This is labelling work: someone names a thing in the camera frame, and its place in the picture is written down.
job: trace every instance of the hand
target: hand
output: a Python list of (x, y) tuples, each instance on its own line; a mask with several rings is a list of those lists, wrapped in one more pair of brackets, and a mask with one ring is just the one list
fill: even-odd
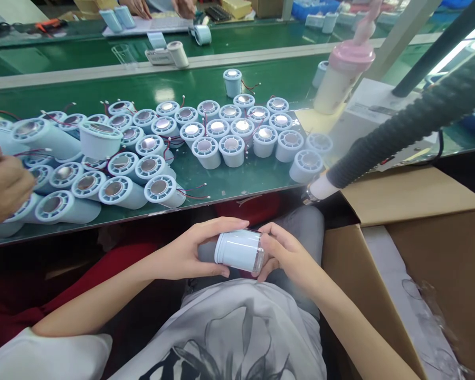
[(174, 10), (182, 18), (193, 20), (195, 18), (195, 4), (193, 0), (172, 0)]
[(146, 0), (120, 0), (120, 5), (128, 6), (128, 10), (131, 14), (138, 15), (145, 20), (151, 19), (151, 14), (149, 12), (148, 5)]
[(16, 157), (2, 156), (0, 149), (0, 223), (14, 214), (28, 199), (35, 178)]
[(257, 280), (263, 282), (269, 273), (281, 268), (294, 284), (310, 295), (323, 272), (320, 265), (294, 236), (276, 223), (268, 223), (259, 231), (262, 232), (260, 242), (265, 264)]
[(225, 265), (199, 261), (197, 247), (221, 233), (240, 230), (248, 221), (233, 217), (219, 217), (204, 223), (194, 224), (172, 243), (146, 257), (141, 264), (154, 279), (179, 280), (183, 278), (217, 276), (229, 277)]

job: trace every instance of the gray pants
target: gray pants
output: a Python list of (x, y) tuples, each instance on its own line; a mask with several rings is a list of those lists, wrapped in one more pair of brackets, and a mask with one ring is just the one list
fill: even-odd
[[(324, 216), (313, 206), (300, 207), (290, 214), (275, 220), (275, 222), (290, 232), (301, 242), (311, 257), (319, 265), (322, 263), (322, 244), (324, 242)], [(214, 262), (216, 242), (208, 242), (199, 246), (198, 255), (201, 261)], [(230, 268), (229, 278), (223, 276), (199, 277), (188, 281), (186, 293), (191, 294), (208, 286), (240, 278), (240, 273), (235, 268)], [(275, 284), (290, 294), (300, 309), (307, 311), (318, 321), (320, 312), (317, 306), (297, 286), (289, 280), (283, 269), (272, 271), (266, 282)]]

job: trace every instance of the open cardboard box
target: open cardboard box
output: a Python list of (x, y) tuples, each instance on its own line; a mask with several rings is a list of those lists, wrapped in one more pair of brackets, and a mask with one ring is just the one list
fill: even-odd
[[(475, 372), (475, 194), (432, 167), (370, 174), (342, 193), (361, 224), (326, 232), (327, 273), (419, 377), (427, 379), (363, 235), (367, 226), (385, 226), (411, 278), (435, 287), (446, 324), (458, 339), (450, 342), (454, 353)], [(342, 378), (359, 379), (342, 352)]]

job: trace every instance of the fume extractor hose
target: fume extractor hose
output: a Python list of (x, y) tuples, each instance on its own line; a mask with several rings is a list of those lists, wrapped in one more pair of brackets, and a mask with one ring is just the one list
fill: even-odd
[(475, 110), (475, 55), (367, 136), (308, 185), (311, 201), (327, 198), (423, 137)]

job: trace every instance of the white t-shirt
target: white t-shirt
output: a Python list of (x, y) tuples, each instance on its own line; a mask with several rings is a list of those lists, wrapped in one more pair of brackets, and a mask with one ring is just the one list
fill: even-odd
[[(110, 351), (108, 335), (44, 338), (26, 328), (0, 349), (0, 380), (97, 380)], [(186, 297), (111, 379), (326, 377), (313, 316), (275, 285), (238, 279)]]

